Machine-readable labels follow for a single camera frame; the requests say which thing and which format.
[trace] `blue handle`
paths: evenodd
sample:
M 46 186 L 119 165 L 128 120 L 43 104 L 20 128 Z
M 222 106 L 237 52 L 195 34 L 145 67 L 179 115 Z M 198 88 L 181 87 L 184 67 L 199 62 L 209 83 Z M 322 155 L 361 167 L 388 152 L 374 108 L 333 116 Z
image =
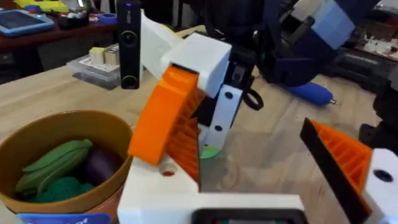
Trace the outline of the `blue handle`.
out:
M 333 100 L 333 94 L 325 87 L 315 83 L 307 83 L 298 87 L 285 87 L 293 95 L 318 106 L 328 105 Z

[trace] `orange 3d-printed part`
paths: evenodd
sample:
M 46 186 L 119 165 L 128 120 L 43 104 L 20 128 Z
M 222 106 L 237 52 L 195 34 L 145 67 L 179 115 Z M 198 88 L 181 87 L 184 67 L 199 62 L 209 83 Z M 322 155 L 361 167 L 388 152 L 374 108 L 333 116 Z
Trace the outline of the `orange 3d-printed part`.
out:
M 372 149 L 324 124 L 314 120 L 311 120 L 311 123 L 317 130 L 321 142 L 333 156 L 351 186 L 358 195 L 361 195 L 369 172 Z
M 130 155 L 157 165 L 168 153 L 197 177 L 198 131 L 191 116 L 205 97 L 197 89 L 197 82 L 196 73 L 174 66 L 166 70 L 140 115 L 130 142 Z

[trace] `blue tablet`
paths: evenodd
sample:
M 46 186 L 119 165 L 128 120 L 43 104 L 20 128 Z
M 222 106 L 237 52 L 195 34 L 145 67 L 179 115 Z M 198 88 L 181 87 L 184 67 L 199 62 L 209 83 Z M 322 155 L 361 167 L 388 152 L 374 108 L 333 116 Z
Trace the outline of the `blue tablet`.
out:
M 30 15 L 23 10 L 0 11 L 0 33 L 7 37 L 17 37 L 50 30 L 54 21 L 44 14 Z

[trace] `screw hole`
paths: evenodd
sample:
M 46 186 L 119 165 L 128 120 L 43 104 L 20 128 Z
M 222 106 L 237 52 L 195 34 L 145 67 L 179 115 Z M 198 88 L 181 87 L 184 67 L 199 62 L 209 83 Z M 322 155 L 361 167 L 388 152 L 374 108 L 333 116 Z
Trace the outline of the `screw hole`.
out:
M 232 97 L 234 97 L 233 95 L 232 95 L 232 93 L 230 93 L 230 92 L 226 92 L 225 93 L 225 97 L 227 98 L 227 99 L 232 99 Z
M 159 167 L 159 172 L 164 177 L 172 177 L 177 171 L 177 167 L 174 164 L 164 164 Z
M 218 126 L 218 125 L 216 125 L 214 127 L 214 129 L 216 129 L 216 131 L 222 131 L 223 130 L 223 128 L 221 126 Z
M 378 179 L 380 179 L 380 180 L 382 180 L 384 182 L 391 183 L 392 181 L 394 181 L 394 179 L 392 178 L 391 174 L 389 174 L 387 171 L 376 169 L 376 170 L 373 171 L 373 174 Z

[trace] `bowl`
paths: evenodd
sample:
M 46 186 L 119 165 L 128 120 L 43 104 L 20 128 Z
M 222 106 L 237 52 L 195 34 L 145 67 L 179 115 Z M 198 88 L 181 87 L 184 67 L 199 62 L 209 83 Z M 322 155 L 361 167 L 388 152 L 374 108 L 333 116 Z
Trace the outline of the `bowl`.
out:
M 125 121 L 101 111 L 68 111 L 38 119 L 0 145 L 0 200 L 14 213 L 87 212 L 114 195 L 126 180 L 132 161 L 127 154 L 130 138 L 131 129 Z M 73 139 L 89 139 L 94 145 L 113 151 L 124 162 L 107 181 L 77 197 L 52 203 L 19 200 L 14 189 L 23 175 L 22 168 Z

